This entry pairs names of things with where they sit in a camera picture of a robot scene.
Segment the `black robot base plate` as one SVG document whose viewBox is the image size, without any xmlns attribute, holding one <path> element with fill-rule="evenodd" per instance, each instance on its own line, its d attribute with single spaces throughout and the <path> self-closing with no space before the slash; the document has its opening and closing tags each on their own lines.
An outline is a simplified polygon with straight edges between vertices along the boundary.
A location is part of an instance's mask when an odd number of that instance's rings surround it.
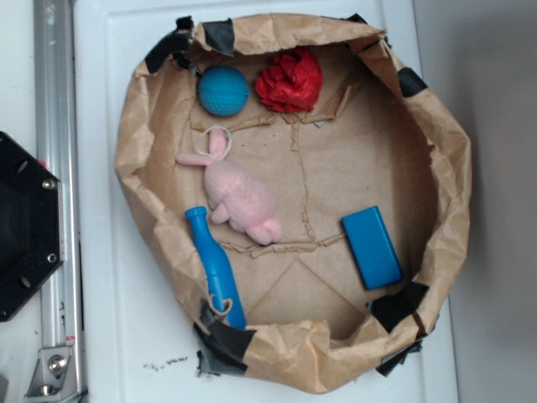
<svg viewBox="0 0 537 403">
<path fill-rule="evenodd" d="M 12 320 L 62 263 L 60 182 L 1 133 L 1 321 Z"/>
</svg>

